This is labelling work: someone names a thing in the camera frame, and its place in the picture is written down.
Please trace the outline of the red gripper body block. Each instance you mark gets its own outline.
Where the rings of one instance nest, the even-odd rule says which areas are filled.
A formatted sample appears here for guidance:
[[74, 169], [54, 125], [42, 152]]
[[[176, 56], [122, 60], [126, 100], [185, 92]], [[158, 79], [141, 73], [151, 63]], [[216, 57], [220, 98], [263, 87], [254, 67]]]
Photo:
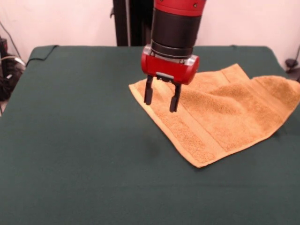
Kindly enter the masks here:
[[143, 48], [141, 68], [144, 74], [163, 77], [176, 83], [188, 85], [193, 80], [200, 59], [191, 55], [188, 59], [171, 59], [155, 54], [150, 45]]

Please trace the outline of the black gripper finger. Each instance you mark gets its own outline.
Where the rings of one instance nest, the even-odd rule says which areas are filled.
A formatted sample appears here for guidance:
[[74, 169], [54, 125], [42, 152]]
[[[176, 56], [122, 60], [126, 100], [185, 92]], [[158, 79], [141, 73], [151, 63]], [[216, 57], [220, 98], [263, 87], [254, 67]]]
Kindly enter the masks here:
[[172, 96], [169, 111], [171, 113], [177, 112], [178, 104], [179, 104], [179, 99], [180, 99], [180, 94], [181, 94], [181, 84], [172, 81], [172, 84], [175, 86], [175, 93]]
[[145, 93], [144, 93], [144, 103], [146, 105], [150, 105], [152, 102], [152, 95], [153, 95], [152, 81], [153, 81], [153, 77], [151, 75], [147, 75]]

